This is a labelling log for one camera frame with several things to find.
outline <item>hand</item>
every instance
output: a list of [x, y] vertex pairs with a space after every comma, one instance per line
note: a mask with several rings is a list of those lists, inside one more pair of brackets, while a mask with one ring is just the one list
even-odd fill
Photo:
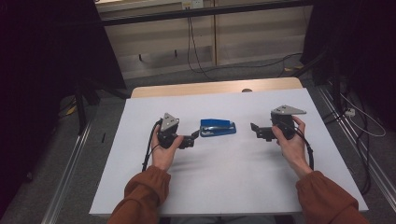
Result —
[[157, 133], [160, 130], [160, 125], [157, 125], [154, 130], [154, 135], [152, 135], [151, 140], [151, 150], [152, 151], [152, 165], [156, 166], [164, 171], [167, 171], [173, 162], [177, 148], [183, 141], [184, 136], [178, 136], [172, 146], [169, 148], [163, 148], [158, 140]]
[[[304, 134], [305, 123], [297, 117], [293, 116], [293, 120], [297, 123], [298, 129], [301, 130], [302, 134]], [[294, 170], [297, 176], [303, 178], [309, 173], [313, 172], [306, 162], [305, 158], [305, 142], [298, 135], [295, 134], [293, 138], [287, 140], [283, 135], [282, 131], [276, 127], [272, 127], [272, 131], [277, 138], [277, 143], [280, 145], [282, 149], [282, 154], [285, 157], [286, 161], [289, 163], [290, 167]]]

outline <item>brown jacket sleeve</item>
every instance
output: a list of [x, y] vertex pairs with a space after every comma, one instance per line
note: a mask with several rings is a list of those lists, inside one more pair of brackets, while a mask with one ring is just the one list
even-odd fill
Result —
[[168, 196], [170, 179], [169, 174], [155, 166], [134, 176], [107, 223], [157, 223], [157, 207]]
[[297, 182], [306, 224], [369, 223], [358, 210], [358, 201], [340, 186], [315, 171]]

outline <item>cable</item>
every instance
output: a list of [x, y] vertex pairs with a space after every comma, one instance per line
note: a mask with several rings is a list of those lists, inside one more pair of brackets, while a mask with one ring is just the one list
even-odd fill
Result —
[[303, 141], [305, 142], [305, 144], [306, 144], [306, 151], [308, 152], [308, 159], [309, 159], [309, 167], [312, 169], [312, 170], [314, 170], [314, 150], [312, 149], [312, 147], [311, 147], [311, 145], [308, 143], [308, 141], [306, 140], [306, 138], [305, 138], [305, 136], [304, 136], [304, 133], [298, 128], [298, 127], [291, 127], [289, 124], [287, 124], [287, 123], [285, 123], [285, 122], [283, 122], [283, 121], [281, 121], [281, 120], [278, 120], [278, 119], [274, 119], [274, 120], [276, 120], [276, 122], [279, 122], [279, 123], [281, 123], [281, 124], [283, 124], [283, 125], [285, 125], [286, 127], [288, 127], [289, 129], [291, 129], [291, 130], [294, 130], [294, 132], [297, 134], [297, 135], [299, 135], [300, 137], [301, 137], [301, 139], [303, 139]]
[[[364, 104], [362, 103], [362, 100], [361, 100], [360, 97], [359, 97], [359, 100], [361, 102], [361, 109], [363, 111], [365, 111]], [[362, 119], [362, 121], [364, 123], [363, 130], [367, 130], [367, 126], [368, 126], [367, 116], [366, 116], [366, 113], [364, 113], [363, 111], [361, 111], [362, 113], [359, 111], [359, 116], [361, 117], [361, 119]], [[361, 163], [363, 165], [364, 173], [365, 173], [365, 176], [366, 176], [365, 177], [365, 181], [364, 181], [364, 185], [360, 189], [361, 194], [365, 195], [365, 194], [367, 194], [370, 191], [370, 188], [371, 188], [371, 177], [370, 177], [370, 135], [367, 135], [367, 150], [366, 150], [366, 155], [365, 155], [366, 156], [366, 161], [364, 161], [364, 158], [363, 158], [363, 155], [362, 155], [362, 152], [361, 152], [361, 148], [360, 148], [360, 139], [361, 139], [361, 137], [362, 137], [362, 135], [364, 133], [363, 130], [361, 130], [361, 132], [359, 133], [355, 144], [356, 144], [357, 150], [359, 152], [359, 155], [361, 157]]]
[[350, 105], [352, 105], [353, 107], [355, 107], [358, 111], [360, 111], [362, 114], [364, 114], [364, 115], [367, 116], [369, 119], [371, 119], [373, 122], [375, 122], [376, 125], [378, 125], [378, 127], [380, 127], [380, 128], [382, 129], [383, 133], [382, 133], [382, 134], [369, 133], [368, 131], [363, 130], [363, 128], [360, 127], [358, 124], [356, 124], [356, 123], [352, 120], [352, 118], [349, 116], [350, 121], [351, 121], [357, 128], [359, 128], [361, 131], [364, 131], [365, 133], [368, 133], [368, 134], [370, 134], [371, 136], [374, 136], [374, 137], [383, 137], [383, 136], [385, 136], [385, 134], [387, 134], [387, 131], [385, 131], [384, 127], [382, 127], [382, 125], [379, 124], [375, 119], [373, 119], [373, 118], [370, 117], [368, 114], [366, 114], [365, 112], [361, 111], [357, 106], [355, 106], [355, 105], [352, 104], [350, 101], [348, 101], [348, 99], [347, 99], [344, 95], [341, 94], [341, 96], [342, 96]]
[[282, 72], [280, 72], [280, 74], [277, 77], [281, 77], [283, 75], [283, 73], [285, 72], [285, 61], [289, 58], [291, 58], [292, 56], [295, 55], [301, 55], [302, 53], [295, 53], [295, 54], [290, 54], [290, 55], [286, 55], [285, 57], [283, 57], [282, 59]]
[[163, 119], [160, 119], [160, 120], [158, 120], [157, 122], [155, 122], [154, 126], [152, 127], [151, 134], [149, 135], [149, 139], [148, 139], [148, 149], [147, 149], [147, 151], [146, 151], [145, 160], [144, 160], [143, 163], [142, 163], [142, 165], [143, 165], [142, 172], [145, 171], [145, 170], [147, 169], [148, 163], [149, 163], [149, 156], [151, 155], [151, 153], [152, 153], [152, 151], [154, 150], [154, 148], [158, 146], [158, 145], [155, 146], [155, 147], [151, 150], [151, 152], [150, 152], [149, 147], [150, 147], [150, 145], [151, 145], [152, 135], [154, 135], [155, 127], [156, 127], [157, 125], [159, 125], [159, 124], [162, 124], [162, 123], [163, 123]]
[[204, 75], [205, 75], [209, 80], [218, 81], [218, 80], [216, 80], [216, 79], [214, 79], [214, 78], [212, 78], [212, 77], [209, 77], [209, 76], [206, 74], [206, 72], [204, 71], [204, 69], [202, 69], [201, 63], [199, 62], [199, 58], [198, 58], [197, 48], [196, 48], [196, 46], [195, 46], [194, 32], [193, 32], [193, 29], [192, 29], [192, 21], [191, 21], [191, 18], [190, 18], [190, 17], [188, 17], [187, 20], [188, 20], [188, 22], [189, 22], [189, 49], [188, 49], [188, 53], [187, 53], [187, 61], [188, 61], [188, 63], [189, 63], [189, 67], [190, 67], [191, 71], [196, 72], [195, 70], [192, 69], [192, 67], [191, 67], [191, 65], [190, 65], [190, 42], [191, 42], [191, 39], [190, 39], [190, 32], [191, 32], [191, 37], [192, 37], [192, 44], [194, 45], [195, 58], [197, 59], [198, 66], [199, 66], [200, 70], [202, 71], [202, 73], [204, 73]]
[[[188, 62], [188, 64], [189, 64], [189, 68], [190, 68], [190, 70], [191, 70], [192, 72], [194, 72], [194, 73], [203, 73], [208, 79], [211, 79], [211, 80], [215, 80], [215, 79], [212, 78], [212, 77], [209, 77], [206, 73], [211, 72], [211, 71], [214, 71], [214, 70], [218, 70], [218, 69], [227, 69], [227, 68], [260, 68], [260, 67], [267, 67], [267, 66], [275, 65], [275, 64], [277, 64], [277, 63], [283, 63], [283, 62], [285, 62], [285, 60], [287, 60], [288, 58], [290, 58], [290, 57], [292, 57], [292, 56], [302, 55], [302, 53], [289, 54], [289, 55], [286, 55], [285, 57], [283, 57], [282, 60], [279, 60], [279, 61], [274, 62], [274, 63], [263, 64], [263, 65], [250, 65], [250, 66], [247, 66], [247, 65], [235, 65], [235, 66], [227, 66], [227, 67], [215, 67], [215, 68], [211, 68], [211, 69], [204, 70], [204, 69], [201, 67], [201, 64], [200, 64], [200, 61], [199, 61], [199, 58], [198, 58], [198, 53], [197, 53], [196, 46], [195, 46], [195, 40], [194, 40], [194, 34], [193, 34], [193, 28], [192, 28], [192, 21], [191, 21], [191, 18], [187, 18], [187, 20], [188, 20], [188, 23], [189, 23], [189, 47], [188, 47], [188, 50], [187, 50], [187, 62]], [[190, 42], [191, 42], [191, 39], [192, 39], [192, 43], [193, 43], [193, 45], [194, 45], [195, 57], [196, 57], [196, 59], [197, 59], [197, 62], [198, 62], [199, 68], [200, 68], [198, 71], [194, 70], [194, 69], [191, 67], [191, 62], [190, 62], [190, 49], [191, 49]]]

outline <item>gray floor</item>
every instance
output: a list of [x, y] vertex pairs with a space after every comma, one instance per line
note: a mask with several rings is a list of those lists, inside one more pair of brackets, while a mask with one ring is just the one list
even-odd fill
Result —
[[[282, 71], [282, 63], [268, 67], [258, 67], [275, 61], [238, 64], [238, 66], [248, 65], [256, 67], [225, 68], [208, 72], [207, 75], [215, 80], [277, 77]], [[286, 62], [287, 67], [295, 64], [298, 64], [296, 60], [288, 60]], [[131, 92], [138, 86], [207, 81], [211, 80], [203, 74], [183, 71], [155, 77], [135, 78], [133, 80], [126, 80], [126, 83], [128, 92]], [[319, 93], [320, 89], [327, 87], [315, 87], [310, 76], [303, 76], [301, 81], [308, 88], [319, 113], [321, 115], [330, 113], [331, 110], [327, 107]], [[88, 213], [101, 174], [106, 165], [106, 159], [118, 128], [124, 102], [109, 94], [103, 92], [100, 92], [100, 94], [102, 101], [99, 106], [86, 106], [87, 110], [94, 110], [96, 114], [56, 223], [106, 223], [104, 219], [92, 217]], [[364, 172], [361, 167], [360, 158], [354, 147], [345, 137], [338, 122], [333, 122], [327, 125], [327, 127], [346, 165], [352, 171], [352, 176], [358, 187], [362, 186]], [[370, 125], [370, 131], [374, 133], [379, 132], [373, 124]], [[77, 132], [77, 114], [59, 120], [57, 129], [48, 144], [47, 151], [34, 170], [34, 180], [21, 186], [18, 195], [0, 221], [1, 224], [40, 223], [43, 220], [50, 200], [62, 177], [68, 158], [70, 158], [72, 149], [77, 141]], [[394, 183], [396, 182], [395, 166], [393, 165], [394, 161], [396, 161], [395, 150], [393, 150], [396, 146], [395, 136], [395, 132], [389, 131], [386, 137], [370, 138], [370, 149], [373, 156], [377, 161], [380, 161], [380, 166]], [[371, 223], [396, 223], [396, 213], [390, 207], [387, 199], [374, 181], [370, 192], [364, 196], [364, 199], [370, 209], [364, 215]]]

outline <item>blue stapler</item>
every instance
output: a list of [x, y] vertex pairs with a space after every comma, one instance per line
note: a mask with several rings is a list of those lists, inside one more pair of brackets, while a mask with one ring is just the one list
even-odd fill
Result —
[[201, 119], [201, 137], [213, 137], [236, 133], [235, 123], [226, 119]]

